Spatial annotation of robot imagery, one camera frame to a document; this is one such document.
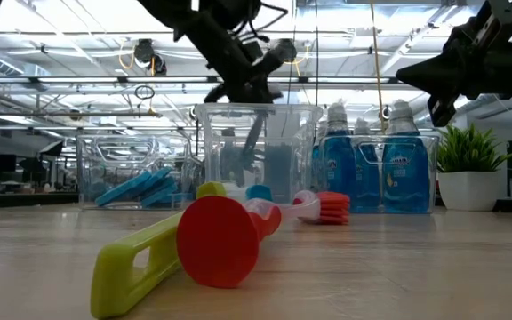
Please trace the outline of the tall clear rimmed plastic bin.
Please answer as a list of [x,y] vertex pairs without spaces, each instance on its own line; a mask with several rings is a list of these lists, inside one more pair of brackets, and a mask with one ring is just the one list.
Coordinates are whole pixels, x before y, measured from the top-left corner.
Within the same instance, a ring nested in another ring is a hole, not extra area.
[[[241,152],[257,112],[266,118],[257,139],[252,170],[242,169]],[[203,129],[205,179],[220,182],[228,196],[243,202],[255,184],[271,189],[273,200],[291,202],[311,185],[317,106],[301,104],[206,103],[196,106]]]

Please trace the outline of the blue dish soap bottle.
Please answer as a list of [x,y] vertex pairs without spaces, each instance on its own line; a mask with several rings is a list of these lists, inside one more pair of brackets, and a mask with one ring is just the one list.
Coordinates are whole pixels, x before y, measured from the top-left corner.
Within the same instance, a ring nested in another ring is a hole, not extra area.
[[325,120],[322,120],[317,125],[316,136],[314,145],[312,148],[312,162],[311,162],[311,185],[310,189],[317,193],[322,190],[322,165],[320,156],[320,143],[322,138],[325,136],[328,128],[328,124]]
[[382,157],[385,210],[426,212],[429,207],[428,152],[406,101],[397,100],[390,110],[387,136]]
[[327,109],[323,159],[326,190],[347,196],[353,204],[356,197],[356,157],[343,100]]

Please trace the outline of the artificial plant in white pot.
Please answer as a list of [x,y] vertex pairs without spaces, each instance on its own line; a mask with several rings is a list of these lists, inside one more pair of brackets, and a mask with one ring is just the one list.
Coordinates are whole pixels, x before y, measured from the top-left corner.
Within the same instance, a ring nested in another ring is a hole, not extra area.
[[446,209],[488,212],[499,198],[500,166],[512,158],[501,154],[491,129],[482,132],[470,125],[461,129],[447,125],[441,131],[437,151],[437,180]]

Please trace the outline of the grey dish brush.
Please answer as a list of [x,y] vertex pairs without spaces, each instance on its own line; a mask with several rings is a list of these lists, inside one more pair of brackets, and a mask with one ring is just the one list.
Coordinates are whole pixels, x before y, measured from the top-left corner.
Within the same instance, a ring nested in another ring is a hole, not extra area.
[[[293,62],[297,57],[297,50],[293,44],[293,40],[288,38],[280,38],[274,42],[270,49],[264,54],[262,60],[256,64],[259,69],[255,80],[256,82],[268,82],[268,75],[280,68],[285,62]],[[257,139],[260,136],[262,125],[266,118],[265,112],[257,112],[257,117],[251,130],[248,133],[246,142],[241,152],[242,169],[246,171],[252,170],[252,162],[255,159],[255,147]]]

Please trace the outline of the yellow-green dish brush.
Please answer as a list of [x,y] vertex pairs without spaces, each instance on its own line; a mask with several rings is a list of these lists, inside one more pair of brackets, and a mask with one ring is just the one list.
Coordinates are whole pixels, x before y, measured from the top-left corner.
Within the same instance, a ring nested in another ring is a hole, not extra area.
[[[209,182],[201,188],[197,200],[205,196],[226,194],[219,184]],[[100,250],[90,298],[94,318],[126,314],[166,277],[183,268],[177,253],[177,227],[186,210]]]

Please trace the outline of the red dish brush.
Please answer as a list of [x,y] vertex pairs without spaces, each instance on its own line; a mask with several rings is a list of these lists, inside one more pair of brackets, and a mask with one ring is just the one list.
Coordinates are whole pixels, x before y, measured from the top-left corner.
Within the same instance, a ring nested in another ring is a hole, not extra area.
[[183,213],[177,227],[177,253],[198,284],[236,288],[252,272],[260,242],[283,220],[347,224],[350,198],[337,192],[298,192],[289,204],[253,198],[240,203],[227,196],[205,196]]

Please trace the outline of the low clear plastic bin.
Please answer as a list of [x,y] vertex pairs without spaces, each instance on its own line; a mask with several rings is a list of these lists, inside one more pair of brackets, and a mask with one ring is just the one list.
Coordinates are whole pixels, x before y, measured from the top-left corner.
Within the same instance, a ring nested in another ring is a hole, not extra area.
[[[201,163],[192,156],[190,140],[176,134],[81,135],[76,138],[79,203],[85,209],[178,210],[195,197]],[[149,208],[141,199],[150,191],[120,198],[105,206],[95,199],[108,190],[140,175],[171,167],[177,190]]]
[[[352,213],[401,213],[428,214],[433,211],[436,193],[436,152],[439,139],[431,136],[420,136],[428,152],[429,171],[429,207],[423,213],[387,212],[382,203],[384,177],[382,173],[383,150],[388,139],[387,135],[351,135],[351,142],[356,157],[356,197],[350,204]],[[323,139],[320,143],[322,191],[326,190],[323,159]]]

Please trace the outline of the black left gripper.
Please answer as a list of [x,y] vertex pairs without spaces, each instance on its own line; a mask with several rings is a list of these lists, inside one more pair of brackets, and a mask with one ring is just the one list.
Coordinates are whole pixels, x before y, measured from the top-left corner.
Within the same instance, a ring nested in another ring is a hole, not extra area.
[[277,86],[269,87],[267,78],[281,66],[276,49],[265,54],[243,43],[237,28],[251,26],[258,15],[261,0],[181,0],[186,18],[174,31],[176,39],[186,36],[222,78],[212,88],[204,103],[216,103],[222,97],[238,102],[269,104],[284,94]]

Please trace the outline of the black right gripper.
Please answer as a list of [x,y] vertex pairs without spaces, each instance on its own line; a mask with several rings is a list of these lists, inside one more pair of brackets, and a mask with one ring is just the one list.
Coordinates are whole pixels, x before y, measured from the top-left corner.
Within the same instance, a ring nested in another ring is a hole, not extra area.
[[512,97],[512,0],[484,0],[475,16],[453,29],[441,54],[400,68],[396,78],[429,94],[428,112],[438,128],[455,115],[459,95]]

